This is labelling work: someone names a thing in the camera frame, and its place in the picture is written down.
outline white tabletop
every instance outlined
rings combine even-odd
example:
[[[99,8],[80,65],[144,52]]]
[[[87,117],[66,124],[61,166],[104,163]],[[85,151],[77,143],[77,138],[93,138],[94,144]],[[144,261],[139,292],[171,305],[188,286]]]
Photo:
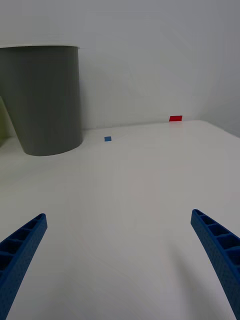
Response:
[[[42,212],[48,229],[7,319],[235,319],[190,221],[240,236],[239,165],[240,139],[202,121],[89,130],[48,157],[9,139],[0,240]]]

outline white wall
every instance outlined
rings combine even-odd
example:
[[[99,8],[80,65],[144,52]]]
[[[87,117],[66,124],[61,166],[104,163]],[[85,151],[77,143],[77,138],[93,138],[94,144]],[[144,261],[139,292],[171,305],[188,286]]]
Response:
[[[240,119],[239,11],[238,0],[4,0],[0,45],[80,46],[86,128],[211,120],[221,106]]]

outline white table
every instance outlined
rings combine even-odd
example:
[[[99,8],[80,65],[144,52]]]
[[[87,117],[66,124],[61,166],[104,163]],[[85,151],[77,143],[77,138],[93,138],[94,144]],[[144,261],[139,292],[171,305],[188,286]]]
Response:
[[[104,142],[112,136],[112,142]],[[0,148],[0,240],[48,230],[8,320],[233,320],[190,225],[240,235],[240,139],[202,121],[89,130],[70,152]]]

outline gray cylinder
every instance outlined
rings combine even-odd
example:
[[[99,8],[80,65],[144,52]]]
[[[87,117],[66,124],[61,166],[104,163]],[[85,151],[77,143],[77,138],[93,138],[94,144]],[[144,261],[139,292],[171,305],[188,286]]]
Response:
[[[60,154],[82,142],[78,48],[0,48],[0,96],[23,150]]]

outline gray bin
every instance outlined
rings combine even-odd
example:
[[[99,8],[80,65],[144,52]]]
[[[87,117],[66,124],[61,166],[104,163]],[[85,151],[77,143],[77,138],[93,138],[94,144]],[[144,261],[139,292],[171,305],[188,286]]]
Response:
[[[0,96],[23,150],[60,154],[82,142],[78,48],[0,48]]]

